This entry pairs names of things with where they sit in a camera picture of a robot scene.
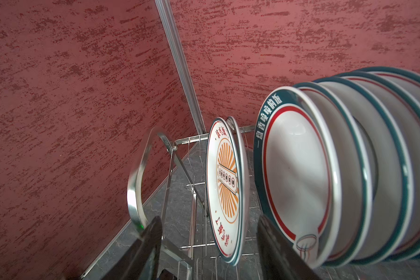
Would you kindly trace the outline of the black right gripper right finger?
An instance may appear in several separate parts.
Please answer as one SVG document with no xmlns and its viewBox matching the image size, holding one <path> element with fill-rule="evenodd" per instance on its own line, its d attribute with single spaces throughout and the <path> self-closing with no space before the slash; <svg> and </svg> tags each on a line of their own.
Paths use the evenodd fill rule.
<svg viewBox="0 0 420 280">
<path fill-rule="evenodd" d="M 257 224 L 257 246 L 265 280 L 318 280 L 320 277 L 299 257 L 282 233 L 264 214 Z"/>
</svg>

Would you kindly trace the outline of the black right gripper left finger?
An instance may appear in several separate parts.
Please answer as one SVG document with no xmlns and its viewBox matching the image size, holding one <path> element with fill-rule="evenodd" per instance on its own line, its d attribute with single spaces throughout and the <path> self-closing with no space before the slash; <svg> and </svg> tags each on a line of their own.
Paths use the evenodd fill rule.
<svg viewBox="0 0 420 280">
<path fill-rule="evenodd" d="M 155 280 L 159 268 L 162 234 L 162 221 L 156 216 L 103 279 Z"/>
</svg>

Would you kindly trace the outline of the orange patterned plate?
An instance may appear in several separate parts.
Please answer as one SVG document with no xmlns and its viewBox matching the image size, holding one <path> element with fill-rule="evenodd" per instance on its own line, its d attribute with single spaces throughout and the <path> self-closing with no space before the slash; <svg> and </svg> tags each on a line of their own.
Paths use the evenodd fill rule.
<svg viewBox="0 0 420 280">
<path fill-rule="evenodd" d="M 250 184 L 246 149 L 232 116 L 216 118 L 209 132 L 206 194 L 216 248 L 221 259 L 235 267 L 247 233 Z"/>
</svg>

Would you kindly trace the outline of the stainless steel dish rack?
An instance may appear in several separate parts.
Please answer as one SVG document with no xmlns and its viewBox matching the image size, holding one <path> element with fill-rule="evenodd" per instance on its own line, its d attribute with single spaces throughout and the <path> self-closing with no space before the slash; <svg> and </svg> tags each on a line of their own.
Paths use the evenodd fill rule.
<svg viewBox="0 0 420 280">
<path fill-rule="evenodd" d="M 155 139 L 160 139 L 166 147 L 169 158 L 167 178 L 158 186 L 164 190 L 160 197 L 159 215 L 163 230 L 167 230 L 180 222 L 174 218 L 171 222 L 166 219 L 166 213 L 172 204 L 169 203 L 171 191 L 187 191 L 191 201 L 187 204 L 191 208 L 188 243 L 177 246 L 172 240 L 162 237 L 162 261 L 165 257 L 176 260 L 178 264 L 177 276 L 185 273 L 188 280 L 261 280 L 263 278 L 260 255 L 254 236 L 260 216 L 260 203 L 254 196 L 250 205 L 250 220 L 248 222 L 247 237 L 236 266 L 224 262 L 216 249 L 213 234 L 210 232 L 209 213 L 206 206 L 206 183 L 198 182 L 198 175 L 205 175 L 207 134 L 195 135 L 170 141 L 166 132 L 160 127 L 148 130 L 141 142 L 142 151 L 135 161 L 135 170 L 129 177 L 127 200 L 131 222 L 140 234 L 148 226 L 147 212 L 150 211 L 150 201 L 157 197 L 153 192 L 147 199 L 142 197 L 143 174 L 148 164 L 149 154 Z"/>
</svg>

